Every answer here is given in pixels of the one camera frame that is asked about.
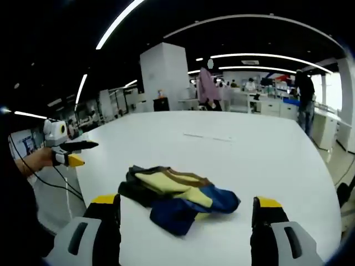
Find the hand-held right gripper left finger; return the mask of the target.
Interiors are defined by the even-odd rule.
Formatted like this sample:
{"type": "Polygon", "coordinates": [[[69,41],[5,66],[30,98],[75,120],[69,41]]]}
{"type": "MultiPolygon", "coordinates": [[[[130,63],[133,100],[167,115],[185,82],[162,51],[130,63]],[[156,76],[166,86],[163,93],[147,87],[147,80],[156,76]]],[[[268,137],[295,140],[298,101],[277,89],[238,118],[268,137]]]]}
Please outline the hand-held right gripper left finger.
{"type": "Polygon", "coordinates": [[[119,265],[120,195],[95,198],[54,239],[45,265],[119,265]]]}

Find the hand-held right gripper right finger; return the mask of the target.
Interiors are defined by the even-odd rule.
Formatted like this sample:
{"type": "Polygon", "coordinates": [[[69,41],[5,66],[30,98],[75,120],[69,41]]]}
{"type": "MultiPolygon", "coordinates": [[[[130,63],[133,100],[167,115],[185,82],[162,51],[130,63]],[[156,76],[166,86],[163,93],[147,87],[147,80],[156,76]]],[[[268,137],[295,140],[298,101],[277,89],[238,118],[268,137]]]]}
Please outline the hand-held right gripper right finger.
{"type": "Polygon", "coordinates": [[[253,198],[252,265],[323,265],[316,241],[274,199],[253,198]]]}

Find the person's left hand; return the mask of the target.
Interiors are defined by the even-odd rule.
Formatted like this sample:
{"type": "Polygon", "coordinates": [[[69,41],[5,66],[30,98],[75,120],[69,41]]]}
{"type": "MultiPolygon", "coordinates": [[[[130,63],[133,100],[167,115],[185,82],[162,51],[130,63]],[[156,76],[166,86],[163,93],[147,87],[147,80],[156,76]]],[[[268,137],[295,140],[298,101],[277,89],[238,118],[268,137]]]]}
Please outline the person's left hand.
{"type": "Polygon", "coordinates": [[[52,149],[44,147],[37,150],[34,154],[35,168],[41,170],[44,167],[53,166],[52,149]]]}

